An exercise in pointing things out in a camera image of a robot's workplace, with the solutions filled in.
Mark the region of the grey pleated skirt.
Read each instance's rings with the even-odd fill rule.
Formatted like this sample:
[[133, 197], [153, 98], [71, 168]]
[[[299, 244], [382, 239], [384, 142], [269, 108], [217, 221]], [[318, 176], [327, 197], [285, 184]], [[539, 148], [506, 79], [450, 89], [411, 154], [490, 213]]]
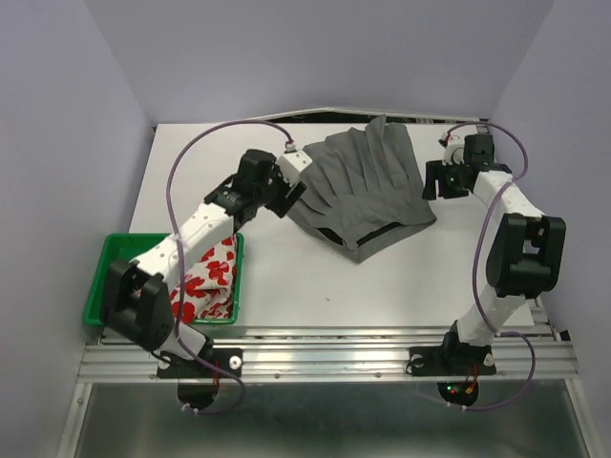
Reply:
[[436, 223], [404, 125], [381, 115], [304, 152], [312, 164], [288, 216], [348, 260], [361, 263]]

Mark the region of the white red floral skirt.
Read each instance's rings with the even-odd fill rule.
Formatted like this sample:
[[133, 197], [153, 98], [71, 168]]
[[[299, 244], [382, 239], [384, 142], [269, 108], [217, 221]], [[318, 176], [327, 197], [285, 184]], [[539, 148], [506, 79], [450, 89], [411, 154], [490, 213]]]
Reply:
[[233, 313], [238, 240], [224, 239], [210, 248], [184, 276], [181, 320], [228, 320]]

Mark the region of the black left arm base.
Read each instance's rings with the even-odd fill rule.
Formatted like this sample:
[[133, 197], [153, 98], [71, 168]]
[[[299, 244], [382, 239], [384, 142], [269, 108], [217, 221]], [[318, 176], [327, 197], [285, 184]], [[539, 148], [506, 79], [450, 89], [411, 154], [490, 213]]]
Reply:
[[203, 349], [207, 365], [169, 352], [153, 356], [158, 360], [159, 379], [178, 380], [182, 411], [196, 416], [218, 414], [236, 408], [245, 398], [243, 350], [238, 347]]

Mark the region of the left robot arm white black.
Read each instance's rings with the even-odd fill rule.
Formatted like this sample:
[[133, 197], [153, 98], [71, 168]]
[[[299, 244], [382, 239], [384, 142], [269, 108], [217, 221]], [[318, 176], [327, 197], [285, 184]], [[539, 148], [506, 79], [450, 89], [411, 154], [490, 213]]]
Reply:
[[226, 178], [182, 226], [132, 260], [112, 262], [103, 287], [100, 319], [105, 327], [154, 353], [170, 353], [190, 375], [212, 364], [212, 341], [172, 311], [170, 293], [186, 271], [218, 243], [236, 234], [260, 208], [282, 218], [305, 191], [303, 151], [274, 156], [246, 151]]

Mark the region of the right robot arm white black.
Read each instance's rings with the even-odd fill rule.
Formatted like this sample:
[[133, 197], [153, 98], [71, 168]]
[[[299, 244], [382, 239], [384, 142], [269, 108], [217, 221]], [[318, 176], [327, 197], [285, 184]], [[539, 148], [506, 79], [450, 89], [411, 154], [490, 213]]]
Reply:
[[510, 168], [495, 161], [487, 134], [444, 134], [443, 158], [426, 164], [422, 198], [473, 195], [486, 207], [474, 253], [474, 305], [455, 323], [458, 340], [443, 344], [439, 361], [460, 372], [474, 360], [471, 346], [490, 345], [525, 302], [558, 283], [566, 223], [539, 210], [517, 186]]

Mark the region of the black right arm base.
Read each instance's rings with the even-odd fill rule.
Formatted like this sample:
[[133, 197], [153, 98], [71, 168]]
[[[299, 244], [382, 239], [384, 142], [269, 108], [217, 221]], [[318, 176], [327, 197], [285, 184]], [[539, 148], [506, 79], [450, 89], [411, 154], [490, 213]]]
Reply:
[[450, 405], [472, 407], [479, 395], [479, 377], [496, 374], [491, 346], [462, 343], [453, 323], [437, 346], [408, 348], [405, 371], [414, 377], [458, 377], [458, 381], [439, 382], [438, 392]]

